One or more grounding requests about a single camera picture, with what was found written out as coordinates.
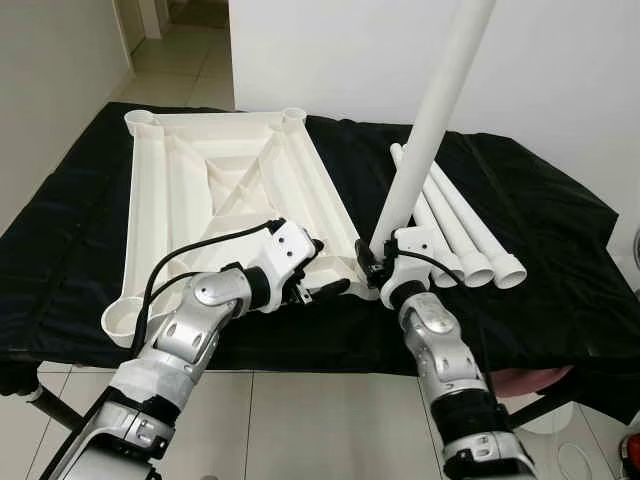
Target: tile floor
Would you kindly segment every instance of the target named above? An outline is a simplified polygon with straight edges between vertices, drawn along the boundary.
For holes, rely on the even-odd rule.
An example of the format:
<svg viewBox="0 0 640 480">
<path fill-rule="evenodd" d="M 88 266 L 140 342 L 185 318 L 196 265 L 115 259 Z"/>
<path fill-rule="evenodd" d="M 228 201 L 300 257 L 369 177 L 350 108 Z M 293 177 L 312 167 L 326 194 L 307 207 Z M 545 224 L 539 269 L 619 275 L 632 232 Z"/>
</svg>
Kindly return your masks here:
<svg viewBox="0 0 640 480">
<path fill-rule="evenodd" d="M 176 28 L 145 41 L 133 55 L 136 78 L 117 97 L 170 106 L 233 109 L 228 33 Z M 84 412 L 111 371 L 56 363 L 42 381 Z M 0 400 L 2 478 L 38 478 L 66 431 L 19 398 Z M 441 480 L 439 438 L 416 379 L 390 375 L 208 372 L 180 417 L 160 464 L 167 480 Z M 576 408 L 557 435 L 519 431 L 541 479 L 562 480 L 557 451 L 565 442 L 589 457 L 592 477 L 575 450 L 563 450 L 572 480 L 618 478 L 616 448 L 624 425 Z"/>
</svg>

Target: black cloth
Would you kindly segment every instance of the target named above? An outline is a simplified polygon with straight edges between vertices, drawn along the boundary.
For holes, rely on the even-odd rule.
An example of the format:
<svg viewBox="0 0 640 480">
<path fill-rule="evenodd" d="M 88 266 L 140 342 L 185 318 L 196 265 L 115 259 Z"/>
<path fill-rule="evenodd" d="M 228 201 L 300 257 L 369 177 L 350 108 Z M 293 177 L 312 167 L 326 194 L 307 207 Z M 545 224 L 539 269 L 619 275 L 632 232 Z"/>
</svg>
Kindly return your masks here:
<svg viewBox="0 0 640 480">
<path fill-rule="evenodd" d="M 211 111 L 98 114 L 0 239 L 0 359 L 127 358 L 100 315 L 120 294 L 133 146 L 122 117 L 135 108 Z M 307 129 L 369 240 L 395 172 L 389 145 L 410 127 L 309 117 Z M 476 353 L 482 325 L 490 368 L 640 371 L 640 306 L 605 250 L 616 213 L 509 138 L 449 132 L 437 160 L 529 272 L 511 290 L 435 289 Z M 352 296 L 231 322 L 212 367 L 415 374 L 395 314 Z"/>
</svg>

